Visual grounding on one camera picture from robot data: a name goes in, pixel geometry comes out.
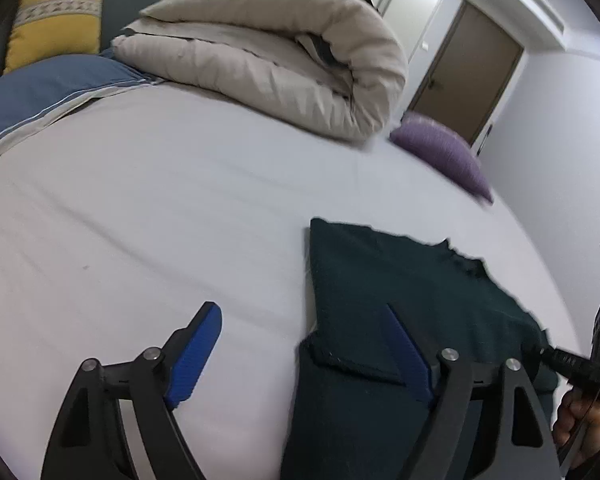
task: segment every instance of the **blue pillow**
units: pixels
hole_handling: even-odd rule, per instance
[[[0,77],[0,155],[84,102],[157,80],[113,59],[69,54]]]

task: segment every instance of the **yellow pillow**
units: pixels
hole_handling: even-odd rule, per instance
[[[97,54],[102,0],[20,0],[4,73],[59,54]]]

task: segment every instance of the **brown door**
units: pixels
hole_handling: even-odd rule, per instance
[[[409,109],[473,144],[522,50],[499,25],[464,2]]]

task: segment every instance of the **dark green towel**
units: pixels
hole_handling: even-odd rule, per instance
[[[313,219],[310,258],[318,328],[299,348],[283,480],[397,477],[428,412],[402,386],[385,346],[378,320],[385,304],[401,309],[439,348],[478,362],[520,358],[524,340],[546,341],[483,262],[446,241],[427,246]],[[557,377],[543,368],[534,386],[549,417]],[[472,406],[474,415],[478,409]]]

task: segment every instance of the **white bed sheet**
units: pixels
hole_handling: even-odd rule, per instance
[[[176,419],[210,480],[278,478],[296,345],[315,320],[309,221],[450,238],[578,350],[496,196],[476,202],[385,139],[364,150],[176,84],[94,103],[0,158],[0,453],[39,478],[80,362],[134,358],[205,300],[222,334]]]

